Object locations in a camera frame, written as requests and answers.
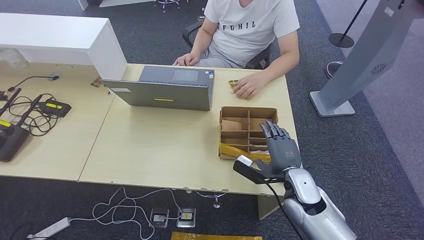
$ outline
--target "cable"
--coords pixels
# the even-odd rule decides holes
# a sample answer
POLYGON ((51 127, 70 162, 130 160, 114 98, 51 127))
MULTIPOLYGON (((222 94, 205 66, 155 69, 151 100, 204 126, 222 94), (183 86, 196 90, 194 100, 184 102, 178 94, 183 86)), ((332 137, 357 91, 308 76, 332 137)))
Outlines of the cable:
POLYGON ((194 192, 197 193, 199 196, 204 197, 204 198, 208 198, 208 199, 220 198, 220 197, 224 196, 225 194, 227 194, 226 192, 224 192, 224 193, 218 193, 218 194, 215 194, 215 195, 207 195, 207 194, 202 194, 202 193, 200 193, 196 190, 194 192))
POLYGON ((28 80, 28 79, 35 79, 35 78, 57 80, 59 78, 59 76, 30 76, 30 77, 25 78, 24 80, 22 80, 20 83, 16 84, 15 86, 9 87, 9 89, 7 89, 7 91, 8 92, 13 92, 17 86, 23 84, 26 80, 28 80))
POLYGON ((105 202, 99 202, 96 205, 94 205, 94 207, 93 207, 93 209, 91 211, 91 214, 92 214, 93 218, 70 218, 69 219, 69 222, 72 222, 72 221, 96 221, 99 224, 105 225, 105 226, 110 225, 110 224, 136 223, 140 227, 140 239, 141 240, 149 240, 155 234, 155 227, 152 225, 152 223, 150 222, 149 218, 147 217, 145 210, 141 206, 137 206, 136 200, 143 199, 143 198, 145 198, 145 197, 147 197, 149 195, 152 195, 152 194, 155 194, 155 193, 158 193, 158 192, 162 192, 162 191, 169 191, 171 193, 173 202, 177 206, 177 208, 179 210, 178 212, 180 213, 178 217, 166 217, 166 219, 170 219, 170 220, 180 219, 181 218, 181 214, 182 214, 183 211, 181 210, 180 206, 177 204, 177 201, 175 200, 175 196, 174 196, 174 193, 172 192, 172 190, 170 190, 170 189, 159 189, 159 190, 155 190, 155 191, 149 192, 149 193, 147 193, 147 194, 145 194, 143 196, 139 196, 139 197, 128 197, 127 192, 125 191, 125 188, 122 186, 118 190, 116 190, 116 192, 109 198, 109 202, 107 202, 107 203, 105 203, 105 202), (123 190, 123 194, 125 195, 125 198, 122 199, 117 205, 112 206, 109 210, 107 210, 101 216, 96 216, 96 214, 95 214, 96 208, 98 206, 100 206, 100 205, 110 206, 111 205, 111 202, 112 202, 112 199, 115 197, 115 195, 121 189, 123 190), (134 203, 134 205, 121 205, 125 200, 131 200, 134 203), (114 216, 115 216, 115 212, 116 212, 116 210, 118 208, 134 208, 134 214, 128 220, 115 220, 114 216), (142 225, 141 225, 141 223, 139 223, 138 221, 134 220, 134 218, 136 217, 137 209, 141 209, 141 211, 144 214, 145 219, 148 222, 149 227, 152 228, 152 233, 147 238, 143 238, 143 236, 142 236, 142 225), (113 210, 112 216, 111 216, 112 220, 110 222, 102 222, 102 221, 100 221, 101 218, 103 218, 104 216, 106 216, 107 214, 109 214, 112 210, 113 210))
MULTIPOLYGON (((48 100, 53 100, 56 101, 56 98, 51 95, 50 93, 43 93, 42 96, 50 96, 50 98, 48 100)), ((18 96, 10 105, 8 111, 11 115, 15 116, 15 117, 22 117, 22 115, 20 114, 16 114, 12 112, 12 108, 18 105, 23 105, 23 104, 32 104, 33 101, 27 97, 27 96, 18 96), (28 101, 24 101, 24 102, 17 102, 18 99, 26 99, 28 101)), ((31 135, 36 136, 36 137, 41 137, 46 135, 48 132, 50 132, 55 126, 56 123, 58 122, 59 117, 58 116, 54 116, 54 115, 50 115, 47 113, 44 113, 43 111, 41 111, 40 109, 40 103, 38 103, 35 108, 32 110, 33 112, 37 112, 40 115, 36 116, 36 117, 31 117, 28 116, 27 118, 30 119, 30 122, 24 122, 23 124, 28 126, 28 130, 31 133, 31 135), (39 123, 38 119, 44 119, 44 122, 42 124, 39 123), (36 134, 33 132, 34 129, 37 129, 38 132, 40 132, 41 134, 36 134)))
POLYGON ((20 229, 22 229, 25 225, 28 225, 28 226, 30 227, 30 228, 29 228, 29 231, 27 231, 27 233, 26 233, 26 235, 25 235, 25 236, 28 236, 28 235, 29 235, 29 233, 33 230, 33 223, 32 223, 32 222, 27 222, 27 223, 24 223, 24 224, 22 224, 22 225, 18 226, 18 227, 15 229, 15 231, 13 231, 12 235, 10 236, 10 240, 31 240, 31 239, 56 240, 56 238, 51 237, 51 236, 48 236, 48 237, 43 237, 43 236, 34 236, 34 237, 27 238, 27 237, 23 237, 23 236, 21 235, 22 237, 15 238, 15 236, 17 235, 17 233, 19 232, 19 230, 20 230, 20 229))
POLYGON ((277 195, 276 191, 274 190, 274 188, 267 181, 264 181, 264 183, 268 186, 268 188, 274 194, 275 198, 277 199, 279 209, 281 209, 282 214, 284 214, 285 218, 288 220, 288 222, 290 223, 291 227, 293 227, 293 229, 296 232, 296 234, 299 237, 299 239, 300 240, 304 240, 304 238, 302 237, 301 233, 296 228, 295 224, 292 222, 292 220, 290 220, 290 218, 287 215, 286 211, 284 211, 284 208, 283 208, 283 205, 281 204, 280 198, 278 197, 278 195, 277 195))

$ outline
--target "cardboard box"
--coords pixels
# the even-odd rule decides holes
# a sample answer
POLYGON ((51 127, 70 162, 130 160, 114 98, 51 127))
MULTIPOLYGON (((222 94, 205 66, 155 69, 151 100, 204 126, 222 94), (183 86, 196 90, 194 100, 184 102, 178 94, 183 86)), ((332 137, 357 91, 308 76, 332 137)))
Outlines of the cardboard box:
POLYGON ((277 109, 223 106, 219 115, 219 157, 234 160, 239 156, 237 150, 246 153, 267 151, 267 139, 260 127, 260 124, 265 124, 266 120, 277 124, 277 109))

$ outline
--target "white cable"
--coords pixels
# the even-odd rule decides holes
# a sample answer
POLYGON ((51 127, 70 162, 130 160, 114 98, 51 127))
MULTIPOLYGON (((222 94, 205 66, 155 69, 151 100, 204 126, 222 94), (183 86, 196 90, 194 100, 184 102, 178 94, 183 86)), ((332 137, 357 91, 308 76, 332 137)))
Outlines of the white cable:
POLYGON ((91 214, 92 214, 92 216, 93 216, 93 218, 71 218, 70 220, 69 220, 69 222, 72 222, 72 221, 74 221, 74 220, 77 220, 77 221, 96 221, 96 222, 98 222, 99 224, 101 224, 101 225, 109 225, 109 224, 124 224, 124 223, 136 223, 136 224, 138 224, 138 226, 140 227, 140 239, 141 240, 149 240, 151 237, 153 237, 153 235, 155 234, 155 227, 152 225, 152 223, 150 222, 150 220, 149 220, 149 218, 147 217, 147 215, 146 215, 146 212, 145 212, 145 210, 141 207, 141 206, 137 206, 137 203, 136 203, 136 200, 138 200, 138 199, 142 199, 142 198, 145 198, 145 197, 147 197, 147 196, 149 196, 149 195, 152 195, 152 194, 155 194, 155 193, 158 193, 158 192, 162 192, 162 191, 169 191, 170 193, 171 193, 171 195, 172 195, 172 199, 173 199, 173 202, 174 202, 174 204, 176 205, 176 207, 178 208, 178 210, 179 210, 179 216, 178 217, 166 217, 166 219, 170 219, 170 220, 177 220, 177 219, 180 219, 180 217, 181 217, 181 213, 183 212, 182 210, 181 210, 181 208, 180 208, 180 206, 178 206, 178 204, 177 204, 177 201, 175 200, 175 196, 174 196, 174 193, 172 192, 172 190, 171 189, 159 189, 159 190, 155 190, 155 191, 152 191, 152 192, 149 192, 149 193, 147 193, 146 195, 143 195, 143 196, 139 196, 139 197, 128 197, 127 196, 127 192, 125 191, 125 188, 122 186, 122 187, 120 187, 118 190, 116 190, 116 192, 109 198, 109 202, 108 203, 105 203, 105 202, 99 202, 99 203, 97 203, 96 205, 94 205, 94 207, 93 207, 93 209, 92 209, 92 211, 91 211, 91 214), (121 190, 121 189, 123 189, 123 194, 125 195, 125 198, 124 199, 122 199, 117 205, 115 205, 115 206, 112 206, 109 210, 107 210, 107 212, 105 212, 103 215, 101 215, 101 216, 96 216, 95 215, 95 210, 96 210, 96 208, 99 206, 99 205, 106 205, 106 206, 110 206, 111 205, 111 202, 112 202, 112 199, 115 197, 115 195, 121 190), (132 200, 132 202, 134 203, 134 205, 121 205, 125 200, 127 200, 127 199, 129 199, 129 200, 132 200), (115 220, 114 219, 114 216, 115 216, 115 212, 116 212, 116 210, 118 209, 118 208, 134 208, 134 214, 132 215, 132 217, 130 218, 130 219, 128 219, 128 220, 115 220), (150 236, 148 236, 147 238, 143 238, 143 236, 142 236, 142 225, 138 222, 138 221, 136 221, 136 220, 134 220, 134 218, 136 217, 136 213, 137 213, 137 209, 141 209, 141 211, 143 212, 143 214, 144 214, 144 217, 145 217, 145 219, 147 220, 147 222, 148 222, 148 225, 149 225, 149 227, 150 228, 152 228, 152 233, 150 234, 150 236), (112 221, 110 221, 110 222, 102 222, 102 221, 100 221, 100 219, 101 218, 103 218, 104 216, 106 216, 107 214, 109 214, 111 211, 113 210, 113 212, 112 212, 112 221))

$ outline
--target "gray laptop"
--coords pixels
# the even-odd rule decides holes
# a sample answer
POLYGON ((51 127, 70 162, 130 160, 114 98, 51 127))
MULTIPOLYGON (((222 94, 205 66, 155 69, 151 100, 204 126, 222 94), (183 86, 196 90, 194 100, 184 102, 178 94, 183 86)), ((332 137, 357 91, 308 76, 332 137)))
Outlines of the gray laptop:
POLYGON ((145 66, 138 81, 101 82, 132 106, 210 111, 215 71, 145 66))

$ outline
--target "man's right hand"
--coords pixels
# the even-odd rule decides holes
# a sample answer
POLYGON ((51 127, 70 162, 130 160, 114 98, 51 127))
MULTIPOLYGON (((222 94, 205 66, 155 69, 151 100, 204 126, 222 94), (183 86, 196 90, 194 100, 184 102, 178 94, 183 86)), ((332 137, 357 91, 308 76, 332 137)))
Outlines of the man's right hand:
POLYGON ((194 53, 187 53, 183 56, 180 56, 175 60, 173 65, 180 65, 180 66, 194 66, 200 61, 200 55, 194 54, 194 53))

